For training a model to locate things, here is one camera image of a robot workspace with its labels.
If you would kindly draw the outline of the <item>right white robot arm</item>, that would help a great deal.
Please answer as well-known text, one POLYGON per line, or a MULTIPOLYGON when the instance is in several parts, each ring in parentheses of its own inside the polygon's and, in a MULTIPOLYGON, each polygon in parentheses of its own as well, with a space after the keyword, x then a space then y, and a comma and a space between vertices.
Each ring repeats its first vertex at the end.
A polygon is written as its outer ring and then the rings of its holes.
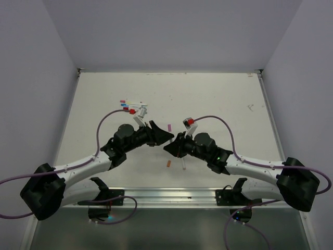
POLYGON ((207 133, 195 137, 179 133, 164 150, 177 158, 190 155, 203 160, 217 174, 238 175, 240 178, 233 188, 221 195, 232 205, 250 205, 272 199, 309 212, 319 186, 319 179, 303 166, 296 168, 297 160, 293 158, 272 162, 267 168, 258 160, 251 165, 237 159, 232 151, 218 147, 207 133))

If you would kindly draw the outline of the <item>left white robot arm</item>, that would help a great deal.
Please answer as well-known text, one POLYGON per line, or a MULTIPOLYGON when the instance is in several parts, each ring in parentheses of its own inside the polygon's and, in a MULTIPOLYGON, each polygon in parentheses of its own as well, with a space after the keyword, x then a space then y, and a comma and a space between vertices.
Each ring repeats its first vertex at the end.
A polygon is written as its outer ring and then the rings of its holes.
POLYGON ((95 175, 121 165, 126 154, 138 147, 160 146, 173 138, 172 133, 160 129, 153 121, 138 130, 123 124, 96 155, 62 166, 40 165, 20 196, 38 220, 49 218, 71 203, 108 205, 115 195, 95 175))

